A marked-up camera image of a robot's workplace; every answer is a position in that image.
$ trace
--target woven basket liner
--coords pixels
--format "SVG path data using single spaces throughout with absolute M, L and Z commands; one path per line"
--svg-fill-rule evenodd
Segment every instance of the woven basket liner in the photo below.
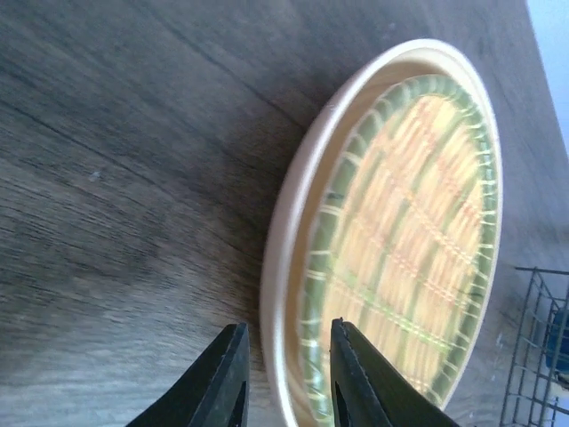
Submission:
M 300 365 L 333 425 L 330 325 L 357 325 L 441 406 L 489 295 L 500 224 L 497 158 L 477 105 L 449 77 L 405 80 L 349 134 L 311 226 Z

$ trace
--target green woven border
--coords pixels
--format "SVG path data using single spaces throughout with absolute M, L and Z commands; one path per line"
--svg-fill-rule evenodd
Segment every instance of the green woven border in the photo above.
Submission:
M 364 117 L 357 123 L 352 130 L 347 141 L 348 146 L 345 149 L 341 159 L 336 165 L 334 175 L 331 179 L 331 185 L 325 192 L 321 202 L 320 211 L 317 219 L 313 224 L 312 239 L 310 241 L 310 250 L 307 259 L 306 276 L 301 294 L 301 318 L 298 324 L 298 335 L 300 339 L 300 364 L 304 373 L 304 382 L 306 392 L 309 396 L 312 414 L 320 426 L 333 426 L 333 405 L 329 398 L 330 386 L 326 381 L 326 375 L 323 369 L 323 350 L 319 346 L 321 315 L 324 306 L 326 284 L 333 269 L 335 260 L 330 252 L 330 244 L 336 231 L 336 221 L 338 214 L 343 208 L 345 195 L 348 194 L 349 186 L 352 178 L 355 176 L 359 164 L 359 160 L 364 157 L 370 143 L 375 135 L 383 128 L 391 116 L 402 109 L 405 113 L 396 123 L 394 129 L 389 131 L 393 134 L 397 126 L 403 123 L 406 114 L 411 110 L 415 102 L 425 95 L 438 95 L 445 97 L 457 105 L 460 114 L 453 123 L 453 128 L 466 122 L 472 132 L 472 141 L 477 145 L 478 158 L 480 161 L 478 175 L 469 180 L 471 185 L 467 185 L 463 189 L 460 200 L 453 211 L 458 212 L 461 203 L 468 198 L 469 192 L 476 182 L 482 182 L 483 198 L 484 198 L 484 219 L 482 221 L 481 241 L 478 246 L 477 260 L 475 265 L 476 273 L 473 277 L 465 277 L 461 283 L 461 290 L 469 293 L 470 303 L 467 309 L 467 315 L 462 320 L 460 332 L 455 336 L 454 345 L 449 348 L 445 342 L 436 340 L 436 337 L 429 336 L 426 331 L 418 331 L 408 318 L 401 318 L 398 323 L 403 328 L 408 328 L 414 334 L 423 337 L 426 342 L 430 342 L 437 347 L 443 347 L 448 351 L 447 357 L 443 365 L 440 367 L 440 373 L 432 384 L 432 392 L 426 394 L 426 398 L 434 404 L 440 406 L 445 400 L 448 392 L 453 387 L 454 381 L 461 370 L 461 366 L 466 358 L 469 348 L 474 345 L 471 339 L 477 330 L 477 325 L 482 321 L 480 317 L 480 307 L 483 306 L 488 287 L 489 276 L 493 267 L 493 258 L 496 254 L 495 245 L 498 238 L 499 224 L 498 221 L 498 167 L 496 153 L 493 141 L 486 131 L 484 118 L 479 112 L 476 103 L 470 98 L 469 94 L 464 91 L 451 78 L 444 76 L 421 76 L 413 77 L 404 82 L 391 87 L 384 93 L 375 105 L 366 113 Z M 452 135 L 448 134 L 447 138 L 443 136 L 439 145 L 444 145 L 445 141 L 450 139 Z M 381 161 L 384 153 L 379 151 L 374 159 L 374 168 L 381 167 Z M 428 158 L 426 164 L 432 163 L 434 158 Z M 424 175 L 424 171 L 420 171 L 418 176 Z M 365 177 L 367 180 L 372 179 L 373 174 Z M 405 204 L 398 214 L 400 219 L 405 216 Z M 355 212 L 348 213 L 348 218 L 353 216 Z M 445 223 L 452 220 L 452 215 Z M 395 238 L 397 230 L 394 230 L 392 237 Z M 389 245 L 381 258 L 389 253 Z M 378 275 L 381 275 L 381 267 L 378 268 Z M 374 294 L 374 289 L 368 290 L 370 294 Z M 372 299 L 366 301 L 366 304 L 373 306 Z M 387 307 L 374 307 L 380 310 L 388 310 Z M 363 310 L 363 316 L 360 318 L 358 327 L 366 321 L 366 310 Z M 455 310 L 454 316 L 459 316 L 458 310 Z M 405 344 L 400 349 L 398 358 L 405 354 Z

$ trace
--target bowl rim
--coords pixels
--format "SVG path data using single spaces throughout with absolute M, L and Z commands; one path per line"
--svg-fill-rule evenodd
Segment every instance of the bowl rim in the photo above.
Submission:
M 435 39 L 415 39 L 396 45 L 363 66 L 326 103 L 302 139 L 302 143 L 288 168 L 271 218 L 260 281 L 260 338 L 268 382 L 288 427 L 296 427 L 298 423 L 289 392 L 285 360 L 285 305 L 294 244 L 309 189 L 328 141 L 360 90 L 380 69 L 413 51 L 421 55 L 421 60 L 424 63 L 435 67 L 438 67 L 439 64 L 429 58 L 429 53 L 435 53 L 439 57 L 442 54 L 457 68 L 455 72 L 462 73 L 462 80 L 457 79 L 450 71 L 449 76 L 457 79 L 459 84 L 463 86 L 465 81 L 468 83 L 465 89 L 477 102 L 487 123 L 490 137 L 494 142 L 498 174 L 499 212 L 497 220 L 499 227 L 497 228 L 496 254 L 491 269 L 490 285 L 483 301 L 482 313 L 485 313 L 490 299 L 495 264 L 500 251 L 503 179 L 498 127 L 489 95 L 472 63 L 452 45 Z M 461 371 L 457 376 L 459 379 L 449 391 L 443 408 L 453 395 L 464 369 L 469 363 L 483 323 L 484 316 L 478 322 L 473 335 L 473 343 L 470 345 Z

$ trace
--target wooden table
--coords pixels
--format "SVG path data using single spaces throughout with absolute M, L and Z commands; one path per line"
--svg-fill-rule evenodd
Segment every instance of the wooden table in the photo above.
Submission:
M 264 240 L 336 89 L 418 37 L 463 50 L 501 131 L 500 262 L 448 413 L 495 426 L 525 277 L 569 268 L 569 170 L 524 2 L 3 0 L 0 420 L 122 425 L 227 323 L 250 423 L 279 425 L 259 342 Z

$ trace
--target wire basket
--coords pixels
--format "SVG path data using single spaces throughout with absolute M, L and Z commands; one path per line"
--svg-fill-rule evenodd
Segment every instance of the wire basket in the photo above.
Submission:
M 516 270 L 530 275 L 530 282 L 500 427 L 550 427 L 562 414 L 569 415 L 569 410 L 560 406 L 560 397 L 569 398 L 569 271 Z

